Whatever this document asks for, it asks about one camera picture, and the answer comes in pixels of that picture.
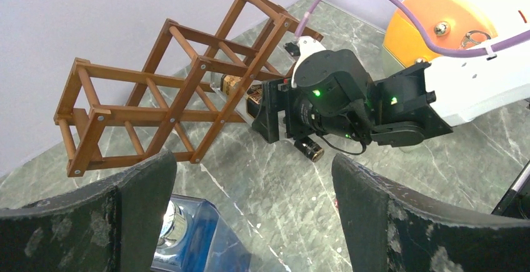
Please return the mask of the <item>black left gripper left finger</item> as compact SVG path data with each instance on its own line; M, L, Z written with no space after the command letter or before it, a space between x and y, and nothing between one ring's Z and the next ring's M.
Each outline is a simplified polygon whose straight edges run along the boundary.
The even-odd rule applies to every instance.
M149 271L177 172L172 153L1 210L2 271Z

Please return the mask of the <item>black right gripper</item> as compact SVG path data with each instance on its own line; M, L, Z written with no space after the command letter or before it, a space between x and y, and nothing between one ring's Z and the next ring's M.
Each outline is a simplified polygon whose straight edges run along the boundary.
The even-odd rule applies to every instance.
M251 86L251 128L269 144L281 138L299 140L303 126L296 120L297 97L290 78L262 81Z

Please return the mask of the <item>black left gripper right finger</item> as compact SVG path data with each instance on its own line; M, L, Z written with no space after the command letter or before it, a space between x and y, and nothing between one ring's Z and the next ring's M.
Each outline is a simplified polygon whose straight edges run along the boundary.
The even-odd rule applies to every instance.
M331 174L354 271L529 270L529 219L430 198L342 154Z

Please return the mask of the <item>blue square glass bottle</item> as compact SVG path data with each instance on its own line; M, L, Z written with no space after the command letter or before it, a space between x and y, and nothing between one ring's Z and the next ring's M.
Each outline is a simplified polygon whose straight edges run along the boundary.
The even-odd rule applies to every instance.
M171 195L151 271L243 272L251 257L214 204Z

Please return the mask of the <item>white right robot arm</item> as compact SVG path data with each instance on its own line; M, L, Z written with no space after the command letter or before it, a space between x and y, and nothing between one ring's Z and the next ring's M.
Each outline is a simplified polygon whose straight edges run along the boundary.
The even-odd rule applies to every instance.
M529 43L473 58L441 56L375 81L348 49L309 36L293 44L291 77L247 92L251 126L267 142L333 134L363 146L414 146L478 116L529 98Z

